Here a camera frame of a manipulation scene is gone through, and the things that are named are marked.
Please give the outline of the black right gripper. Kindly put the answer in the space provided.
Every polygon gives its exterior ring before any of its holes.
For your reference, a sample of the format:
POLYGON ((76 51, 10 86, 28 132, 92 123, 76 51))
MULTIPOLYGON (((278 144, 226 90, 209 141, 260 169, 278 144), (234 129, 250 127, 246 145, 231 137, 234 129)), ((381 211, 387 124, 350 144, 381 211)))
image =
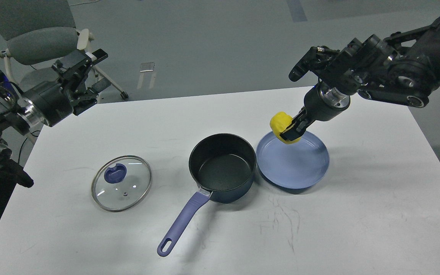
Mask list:
POLYGON ((317 83, 304 96, 304 108, 282 124, 279 139, 283 142, 297 142, 314 121, 329 121, 349 108, 351 99, 335 87, 317 83))

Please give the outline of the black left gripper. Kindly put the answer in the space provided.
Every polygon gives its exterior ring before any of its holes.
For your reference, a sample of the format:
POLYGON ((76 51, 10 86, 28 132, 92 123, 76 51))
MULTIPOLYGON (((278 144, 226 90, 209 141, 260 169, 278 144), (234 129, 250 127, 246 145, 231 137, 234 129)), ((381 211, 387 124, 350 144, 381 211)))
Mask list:
POLYGON ((86 85, 90 71, 96 70, 95 65, 108 57, 101 49, 97 54, 95 56, 75 49, 51 66, 57 75, 54 82, 42 82, 23 94, 45 125, 54 127, 71 113, 78 116, 98 103, 99 94, 111 82, 101 77, 91 86, 86 85), (72 96, 72 105, 66 96, 72 96))

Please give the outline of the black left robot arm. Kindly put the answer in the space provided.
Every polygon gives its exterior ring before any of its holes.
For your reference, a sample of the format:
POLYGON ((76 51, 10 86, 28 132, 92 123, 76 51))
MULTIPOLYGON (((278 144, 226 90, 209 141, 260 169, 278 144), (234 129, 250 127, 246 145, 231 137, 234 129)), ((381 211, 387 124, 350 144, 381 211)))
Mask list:
POLYGON ((39 123, 53 127, 69 115, 80 115, 96 105, 99 93, 111 82, 102 79, 86 87, 85 81, 89 72, 107 57, 103 49, 91 53, 74 50, 51 66, 57 75, 55 80, 43 81, 26 92, 11 81, 3 81, 5 75, 0 71, 0 98, 6 102, 5 111, 0 112, 0 169, 14 176, 17 184, 31 188, 34 182, 11 159, 12 151, 2 138, 3 131, 12 127, 24 136, 39 123))

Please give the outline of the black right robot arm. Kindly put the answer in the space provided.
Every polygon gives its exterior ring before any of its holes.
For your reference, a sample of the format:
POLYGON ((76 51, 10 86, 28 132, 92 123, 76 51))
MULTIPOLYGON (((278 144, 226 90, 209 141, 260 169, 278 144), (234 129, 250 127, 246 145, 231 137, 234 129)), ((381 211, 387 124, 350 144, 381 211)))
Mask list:
POLYGON ((318 80, 304 106, 278 138, 294 143, 316 121, 329 121, 349 108, 354 94, 372 101, 423 108, 440 87, 440 17, 429 26, 351 40, 344 49, 311 47, 289 73, 293 82, 306 73, 318 80))

